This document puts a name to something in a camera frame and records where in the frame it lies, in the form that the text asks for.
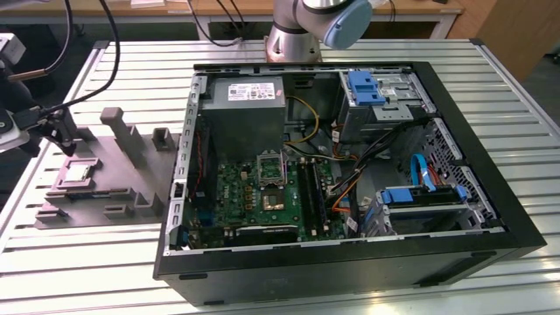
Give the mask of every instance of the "power supply label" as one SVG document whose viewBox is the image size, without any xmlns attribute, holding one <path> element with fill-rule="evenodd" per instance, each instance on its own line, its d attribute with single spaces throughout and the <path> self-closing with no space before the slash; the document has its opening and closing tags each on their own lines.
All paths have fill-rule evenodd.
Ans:
<svg viewBox="0 0 560 315">
<path fill-rule="evenodd" d="M 273 83 L 232 84 L 228 87 L 228 100 L 273 100 Z"/>
</svg>

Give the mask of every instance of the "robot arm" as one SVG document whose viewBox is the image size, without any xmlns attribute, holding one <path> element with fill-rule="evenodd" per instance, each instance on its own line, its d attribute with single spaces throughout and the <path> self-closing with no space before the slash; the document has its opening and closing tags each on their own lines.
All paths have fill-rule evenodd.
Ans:
<svg viewBox="0 0 560 315">
<path fill-rule="evenodd" d="M 318 61 L 318 40 L 346 49 L 368 28 L 372 13 L 368 0 L 274 0 L 268 61 Z"/>
</svg>

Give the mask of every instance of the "yellow wire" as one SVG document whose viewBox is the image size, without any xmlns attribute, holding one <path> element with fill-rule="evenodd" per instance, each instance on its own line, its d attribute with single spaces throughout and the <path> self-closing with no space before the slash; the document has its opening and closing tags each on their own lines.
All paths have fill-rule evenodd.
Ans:
<svg viewBox="0 0 560 315">
<path fill-rule="evenodd" d="M 312 111 L 313 116 L 314 116 L 314 128 L 313 128 L 313 132 L 309 134 L 309 136 L 306 136 L 305 138 L 301 138 L 298 140 L 294 140 L 294 141 L 285 141 L 284 142 L 285 144 L 296 144 L 296 143 L 301 143 L 301 142 L 305 142 L 306 140 L 309 140 L 316 135 L 316 133 L 318 132 L 318 115 L 317 115 L 317 112 L 314 111 L 313 107 L 302 99 L 300 99 L 296 96 L 286 96 L 286 98 L 292 98 L 296 101 L 298 101 L 302 105 L 305 105 L 306 108 Z"/>
</svg>

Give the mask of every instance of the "wooden desk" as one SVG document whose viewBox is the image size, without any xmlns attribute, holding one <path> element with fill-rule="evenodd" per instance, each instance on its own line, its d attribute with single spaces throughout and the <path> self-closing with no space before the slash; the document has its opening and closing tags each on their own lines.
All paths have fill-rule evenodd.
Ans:
<svg viewBox="0 0 560 315">
<path fill-rule="evenodd" d="M 237 7 L 246 21 L 272 21 L 273 0 L 236 0 Z M 77 24 L 106 23 L 101 6 L 96 0 L 72 0 L 72 11 Z M 224 5 L 234 13 L 229 1 Z M 437 22 L 432 39 L 442 39 L 452 27 L 454 18 L 462 13 L 457 0 L 448 4 L 432 0 L 394 0 L 396 21 Z M 213 0 L 192 0 L 192 6 L 200 16 L 202 28 L 208 31 L 210 22 L 229 21 L 221 7 Z M 185 3 L 168 2 L 164 7 L 132 9 L 129 2 L 109 3 L 110 12 L 117 23 L 165 23 L 192 21 Z M 16 10 L 0 12 L 0 23 L 4 24 L 58 24 L 64 23 L 62 0 L 50 0 L 46 4 L 28 5 Z M 388 21 L 390 5 L 386 3 L 373 11 L 373 22 Z"/>
</svg>

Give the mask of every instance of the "green circuit board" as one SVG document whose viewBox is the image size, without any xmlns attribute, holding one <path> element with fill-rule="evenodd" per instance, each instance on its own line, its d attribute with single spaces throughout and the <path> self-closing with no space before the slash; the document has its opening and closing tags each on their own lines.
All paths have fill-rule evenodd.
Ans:
<svg viewBox="0 0 560 315">
<path fill-rule="evenodd" d="M 310 235 L 305 231 L 304 214 L 298 196 L 297 164 L 285 165 L 284 187 L 258 187 L 257 163 L 225 163 L 217 169 L 217 205 L 213 226 L 201 231 L 205 247 L 222 247 L 222 229 L 234 226 L 292 225 L 298 228 L 298 242 L 344 238 L 342 218 L 330 215 L 328 231 Z M 328 163 L 317 164 L 322 192 L 333 178 Z"/>
</svg>

